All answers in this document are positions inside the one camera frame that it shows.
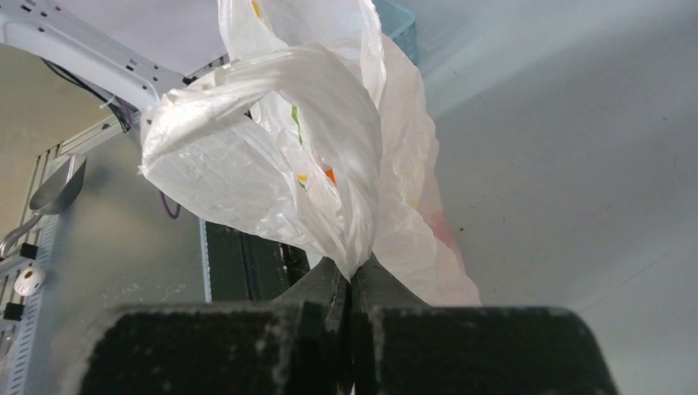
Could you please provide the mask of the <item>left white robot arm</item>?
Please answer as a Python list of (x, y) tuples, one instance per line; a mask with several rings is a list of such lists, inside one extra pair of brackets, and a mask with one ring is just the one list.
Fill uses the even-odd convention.
[(215, 1), (3, 1), (1, 41), (138, 109), (226, 51)]

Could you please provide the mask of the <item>white plastic bag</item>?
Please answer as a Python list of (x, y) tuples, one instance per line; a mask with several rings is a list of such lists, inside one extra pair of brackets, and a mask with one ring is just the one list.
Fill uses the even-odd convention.
[(419, 69), (371, 1), (221, 1), (230, 61), (165, 93), (140, 173), (205, 221), (369, 258), (435, 306), (478, 305), (444, 217)]

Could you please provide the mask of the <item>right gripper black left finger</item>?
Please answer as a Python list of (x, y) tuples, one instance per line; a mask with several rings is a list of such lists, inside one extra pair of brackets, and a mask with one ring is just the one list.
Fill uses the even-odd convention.
[(131, 304), (84, 333), (62, 394), (341, 394), (347, 280), (321, 260), (271, 301)]

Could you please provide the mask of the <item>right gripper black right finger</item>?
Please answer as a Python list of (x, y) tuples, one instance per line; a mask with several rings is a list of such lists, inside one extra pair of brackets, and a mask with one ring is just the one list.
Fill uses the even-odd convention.
[(614, 394), (589, 326), (568, 309), (433, 307), (372, 258), (351, 279), (359, 394)]

